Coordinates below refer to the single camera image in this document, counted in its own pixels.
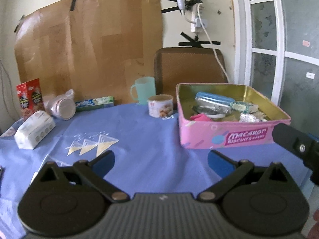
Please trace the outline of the pink soft cloth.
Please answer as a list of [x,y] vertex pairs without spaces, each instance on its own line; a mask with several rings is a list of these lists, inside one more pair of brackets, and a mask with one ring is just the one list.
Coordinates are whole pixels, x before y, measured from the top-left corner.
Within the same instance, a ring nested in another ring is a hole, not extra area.
[[206,114],[200,113],[190,117],[191,121],[204,121],[204,122],[212,122],[213,120],[209,118]]

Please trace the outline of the blue glasses case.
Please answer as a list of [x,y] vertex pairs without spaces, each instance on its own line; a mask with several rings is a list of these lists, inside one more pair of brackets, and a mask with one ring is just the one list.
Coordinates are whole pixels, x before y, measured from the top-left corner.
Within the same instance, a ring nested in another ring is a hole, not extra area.
[[223,105],[230,106],[232,103],[235,102],[235,99],[230,97],[221,96],[218,94],[212,94],[208,92],[198,92],[195,96],[196,99],[204,99],[206,101],[214,102],[214,103],[220,103]]

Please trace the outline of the clear plastic case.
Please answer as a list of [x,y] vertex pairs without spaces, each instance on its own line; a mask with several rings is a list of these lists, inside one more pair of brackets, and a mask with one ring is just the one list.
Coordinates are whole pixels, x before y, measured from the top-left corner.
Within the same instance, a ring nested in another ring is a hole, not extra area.
[[204,114],[217,114],[217,113],[222,113],[225,114],[226,116],[231,114],[231,107],[227,105],[223,105],[220,103],[214,103],[210,101],[206,101],[204,99],[196,99],[196,105],[195,106],[203,106],[207,108],[206,113]]

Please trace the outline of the white orange soft item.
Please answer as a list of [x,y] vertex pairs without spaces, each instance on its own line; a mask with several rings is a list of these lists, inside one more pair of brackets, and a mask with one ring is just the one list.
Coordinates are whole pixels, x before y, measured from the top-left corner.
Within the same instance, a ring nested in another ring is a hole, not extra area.
[[239,122],[245,122],[245,123],[267,122],[267,119],[263,115],[241,113]]

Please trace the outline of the clear tape roll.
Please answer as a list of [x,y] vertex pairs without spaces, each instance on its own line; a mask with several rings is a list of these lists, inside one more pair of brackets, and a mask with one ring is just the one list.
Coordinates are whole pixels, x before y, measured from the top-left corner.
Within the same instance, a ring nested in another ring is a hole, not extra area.
[[211,118],[211,119],[222,119],[222,118],[225,118],[225,114],[222,114],[222,113],[206,114],[206,116],[207,116],[208,118]]

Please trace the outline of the white tissue pack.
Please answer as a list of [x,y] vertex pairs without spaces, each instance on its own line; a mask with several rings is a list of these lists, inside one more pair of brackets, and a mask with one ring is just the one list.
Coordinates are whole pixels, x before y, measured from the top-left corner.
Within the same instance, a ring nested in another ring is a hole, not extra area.
[[244,114],[251,114],[258,111],[258,105],[245,101],[234,101],[230,104],[232,110],[239,111]]

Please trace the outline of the blue tablecloth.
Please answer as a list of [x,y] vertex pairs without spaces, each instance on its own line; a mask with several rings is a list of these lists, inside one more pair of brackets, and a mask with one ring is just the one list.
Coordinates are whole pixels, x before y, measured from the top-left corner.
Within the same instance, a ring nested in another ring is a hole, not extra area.
[[178,116],[153,118],[146,106],[129,104],[77,113],[55,120],[34,149],[20,149],[13,136],[1,138],[1,238],[25,235],[18,204],[36,172],[47,161],[71,166],[93,160],[97,143],[116,140],[110,149],[115,166],[105,179],[133,196],[136,193],[192,193],[219,181],[208,166],[208,149],[189,149],[179,140]]

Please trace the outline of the pink macaron biscuit tin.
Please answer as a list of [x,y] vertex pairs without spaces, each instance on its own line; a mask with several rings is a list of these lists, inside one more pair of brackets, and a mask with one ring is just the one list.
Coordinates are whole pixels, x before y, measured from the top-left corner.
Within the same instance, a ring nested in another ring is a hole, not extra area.
[[[240,113],[232,111],[222,119],[198,121],[192,119],[196,112],[196,94],[208,92],[258,105],[266,121],[240,122]],[[176,86],[179,139],[184,148],[215,149],[269,144],[272,131],[278,123],[290,125],[291,118],[281,108],[254,88],[246,85],[222,83],[183,83]]]

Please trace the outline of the dark green tape dispenser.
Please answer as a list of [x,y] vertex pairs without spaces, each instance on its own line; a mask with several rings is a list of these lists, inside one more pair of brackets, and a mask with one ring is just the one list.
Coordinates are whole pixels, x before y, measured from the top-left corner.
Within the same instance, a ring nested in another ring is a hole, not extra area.
[[198,114],[201,114],[201,113],[206,113],[207,111],[207,108],[206,107],[203,107],[203,106],[193,106],[192,109],[198,113]]

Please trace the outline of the large white tissue package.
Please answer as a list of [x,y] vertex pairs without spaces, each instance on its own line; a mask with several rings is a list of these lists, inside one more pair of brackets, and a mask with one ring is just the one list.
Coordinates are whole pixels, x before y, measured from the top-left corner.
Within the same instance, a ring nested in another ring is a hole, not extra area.
[[20,125],[14,138],[19,149],[34,149],[56,124],[45,111],[37,111]]

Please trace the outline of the mint green plastic mug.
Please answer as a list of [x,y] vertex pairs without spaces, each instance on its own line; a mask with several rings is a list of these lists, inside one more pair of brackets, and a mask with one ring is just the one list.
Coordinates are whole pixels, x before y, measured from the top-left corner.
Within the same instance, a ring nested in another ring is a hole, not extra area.
[[155,78],[142,77],[136,79],[130,88],[130,95],[140,105],[147,105],[148,99],[156,95]]

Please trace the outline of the brown woven tray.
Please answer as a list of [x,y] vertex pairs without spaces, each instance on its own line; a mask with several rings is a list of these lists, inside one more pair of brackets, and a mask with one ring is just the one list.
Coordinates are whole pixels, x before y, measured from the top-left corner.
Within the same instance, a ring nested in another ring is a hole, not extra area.
[[154,78],[157,94],[168,94],[176,102],[180,83],[227,83],[219,63],[220,50],[206,48],[162,48],[155,53]]

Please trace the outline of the brown cardboard sheet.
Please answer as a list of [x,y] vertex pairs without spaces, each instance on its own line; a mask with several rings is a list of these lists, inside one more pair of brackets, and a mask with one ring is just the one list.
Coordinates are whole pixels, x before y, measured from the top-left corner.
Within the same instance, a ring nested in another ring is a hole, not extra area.
[[39,79],[44,96],[72,89],[76,100],[131,103],[135,80],[154,75],[162,33],[160,0],[61,0],[21,22],[19,77]]

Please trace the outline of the white window frame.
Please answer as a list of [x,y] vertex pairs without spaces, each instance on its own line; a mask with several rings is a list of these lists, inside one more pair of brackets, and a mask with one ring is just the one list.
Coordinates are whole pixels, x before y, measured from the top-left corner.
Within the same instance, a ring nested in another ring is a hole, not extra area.
[[232,80],[283,109],[318,94],[318,0],[232,0]]

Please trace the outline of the white wall power adapter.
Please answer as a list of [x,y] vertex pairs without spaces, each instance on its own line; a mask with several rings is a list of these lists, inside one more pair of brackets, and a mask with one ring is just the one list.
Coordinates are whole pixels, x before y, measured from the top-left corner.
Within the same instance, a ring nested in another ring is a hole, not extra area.
[[202,3],[196,3],[191,9],[191,27],[190,31],[193,33],[200,33],[203,31],[203,27],[207,27],[207,20],[203,18],[203,5]]

